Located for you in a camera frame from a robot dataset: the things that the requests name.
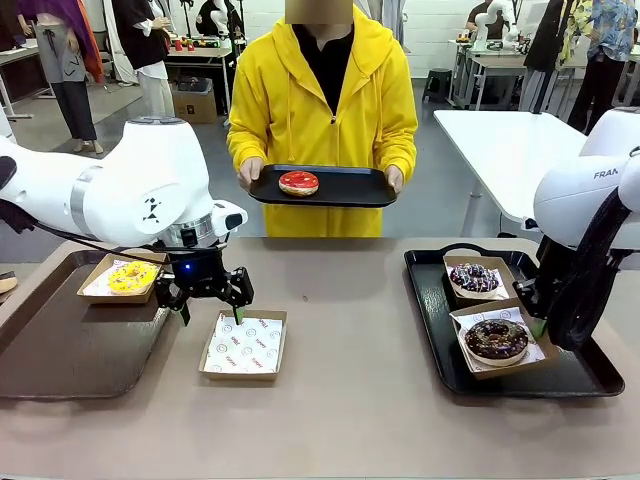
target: purple donut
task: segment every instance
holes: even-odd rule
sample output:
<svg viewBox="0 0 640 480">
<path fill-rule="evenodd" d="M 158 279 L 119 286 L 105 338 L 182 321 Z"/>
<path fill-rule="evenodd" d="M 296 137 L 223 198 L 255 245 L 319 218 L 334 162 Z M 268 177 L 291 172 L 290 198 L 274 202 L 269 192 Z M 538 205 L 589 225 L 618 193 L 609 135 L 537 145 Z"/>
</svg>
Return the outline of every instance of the purple donut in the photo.
<svg viewBox="0 0 640 480">
<path fill-rule="evenodd" d="M 476 293 L 487 293 L 498 288 L 496 275 L 478 264 L 466 263 L 453 268 L 449 278 L 464 290 Z"/>
</svg>

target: hood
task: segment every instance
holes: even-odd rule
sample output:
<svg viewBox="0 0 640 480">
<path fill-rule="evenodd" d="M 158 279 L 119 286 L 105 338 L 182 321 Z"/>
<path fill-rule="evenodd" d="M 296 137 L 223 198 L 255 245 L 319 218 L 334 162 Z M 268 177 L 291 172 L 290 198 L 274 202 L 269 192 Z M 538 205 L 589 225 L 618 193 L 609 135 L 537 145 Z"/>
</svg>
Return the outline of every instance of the hood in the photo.
<svg viewBox="0 0 640 480">
<path fill-rule="evenodd" d="M 354 40 L 351 54 L 363 76 L 370 77 L 384 63 L 391 53 L 393 33 L 380 23 L 370 20 L 353 6 Z M 312 75 L 311 69 L 300 52 L 298 39 L 291 25 L 284 18 L 276 23 L 273 39 L 280 60 L 289 72 L 298 80 Z"/>
</svg>

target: hand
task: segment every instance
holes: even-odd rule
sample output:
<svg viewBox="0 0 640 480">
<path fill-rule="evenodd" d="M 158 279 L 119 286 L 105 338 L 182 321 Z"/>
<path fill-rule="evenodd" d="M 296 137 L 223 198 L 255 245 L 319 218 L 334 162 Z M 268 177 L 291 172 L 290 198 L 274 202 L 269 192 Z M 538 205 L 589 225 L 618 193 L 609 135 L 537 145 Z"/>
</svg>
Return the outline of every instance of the hand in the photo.
<svg viewBox="0 0 640 480">
<path fill-rule="evenodd" d="M 260 172 L 264 168 L 264 162 L 260 157 L 251 157 L 245 160 L 238 172 L 238 182 L 247 192 L 251 184 L 260 178 Z"/>
<path fill-rule="evenodd" d="M 69 50 L 71 50 L 71 53 L 78 53 L 78 51 L 80 50 L 78 38 L 71 29 L 69 29 L 69 33 L 67 33 L 67 44 L 69 45 Z"/>
<path fill-rule="evenodd" d="M 18 22 L 20 23 L 20 27 L 22 27 L 22 32 L 24 33 L 25 37 L 30 37 L 31 35 L 33 35 L 33 29 L 31 28 L 31 25 L 29 25 L 25 21 L 22 15 L 18 15 Z"/>
<path fill-rule="evenodd" d="M 387 183 L 396 194 L 399 194 L 404 188 L 404 175 L 395 165 L 391 165 L 384 171 L 384 176 L 387 177 Z"/>
<path fill-rule="evenodd" d="M 162 30 L 163 28 L 167 28 L 171 26 L 171 20 L 166 17 L 158 17 L 151 22 L 152 30 Z"/>
</svg>

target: white pants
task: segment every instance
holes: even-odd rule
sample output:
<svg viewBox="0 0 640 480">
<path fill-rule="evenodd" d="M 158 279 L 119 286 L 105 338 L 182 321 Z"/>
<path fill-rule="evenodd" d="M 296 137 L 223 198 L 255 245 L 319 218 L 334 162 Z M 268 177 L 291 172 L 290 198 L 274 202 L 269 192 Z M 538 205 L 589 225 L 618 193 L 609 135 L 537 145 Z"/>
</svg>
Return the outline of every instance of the white pants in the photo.
<svg viewBox="0 0 640 480">
<path fill-rule="evenodd" d="M 138 82 L 150 115 L 175 117 L 173 97 L 167 80 L 148 77 L 144 73 L 138 72 Z"/>
</svg>

